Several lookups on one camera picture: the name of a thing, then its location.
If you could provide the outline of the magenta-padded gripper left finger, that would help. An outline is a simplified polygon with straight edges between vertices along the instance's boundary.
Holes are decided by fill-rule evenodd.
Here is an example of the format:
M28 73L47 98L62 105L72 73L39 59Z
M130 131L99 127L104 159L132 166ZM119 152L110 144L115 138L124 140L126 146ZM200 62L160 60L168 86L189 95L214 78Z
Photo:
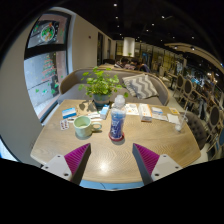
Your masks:
M91 144L87 143L66 155L57 154L42 169L79 185L90 154Z

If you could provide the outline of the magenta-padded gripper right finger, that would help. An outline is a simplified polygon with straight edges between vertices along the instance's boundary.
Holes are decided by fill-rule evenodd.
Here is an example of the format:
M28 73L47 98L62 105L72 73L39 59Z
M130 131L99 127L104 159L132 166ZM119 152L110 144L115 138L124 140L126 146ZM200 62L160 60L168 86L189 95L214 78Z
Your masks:
M145 185L182 169L167 154L158 155L150 149L136 143L133 144L132 153Z

